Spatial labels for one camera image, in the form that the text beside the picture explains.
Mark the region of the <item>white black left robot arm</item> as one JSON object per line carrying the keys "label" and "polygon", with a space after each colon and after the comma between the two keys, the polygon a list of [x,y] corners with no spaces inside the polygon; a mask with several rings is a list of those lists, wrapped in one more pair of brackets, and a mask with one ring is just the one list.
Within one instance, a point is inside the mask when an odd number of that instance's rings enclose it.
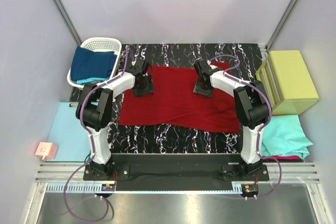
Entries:
{"label": "white black left robot arm", "polygon": [[154,93],[151,64],[143,59],[135,60],[129,67],[102,84],[84,85],[78,101],[76,118],[87,131],[91,156],[86,162],[86,174],[103,180],[113,175],[112,154],[107,140],[107,126],[112,117],[113,99],[127,90],[135,97]]}

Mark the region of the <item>red t-shirt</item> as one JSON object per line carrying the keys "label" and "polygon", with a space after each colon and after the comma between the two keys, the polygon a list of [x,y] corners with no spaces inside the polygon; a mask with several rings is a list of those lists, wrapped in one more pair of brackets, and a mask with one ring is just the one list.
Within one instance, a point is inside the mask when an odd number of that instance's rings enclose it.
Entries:
{"label": "red t-shirt", "polygon": [[124,94],[119,125],[173,126],[213,133],[238,134],[240,122],[234,98],[215,89],[211,97],[194,93],[197,73],[193,68],[153,66],[154,93],[141,97]]}

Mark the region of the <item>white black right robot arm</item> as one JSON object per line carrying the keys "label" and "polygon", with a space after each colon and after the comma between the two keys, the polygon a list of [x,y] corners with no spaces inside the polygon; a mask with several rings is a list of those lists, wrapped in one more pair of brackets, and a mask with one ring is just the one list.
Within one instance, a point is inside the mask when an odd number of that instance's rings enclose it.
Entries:
{"label": "white black right robot arm", "polygon": [[211,97],[214,90],[221,90],[234,98],[235,110],[243,126],[241,162],[231,171],[222,174],[231,178],[250,180],[262,167],[261,144],[264,128],[270,122],[272,109],[262,82],[239,79],[206,60],[194,63],[198,75],[194,93]]}

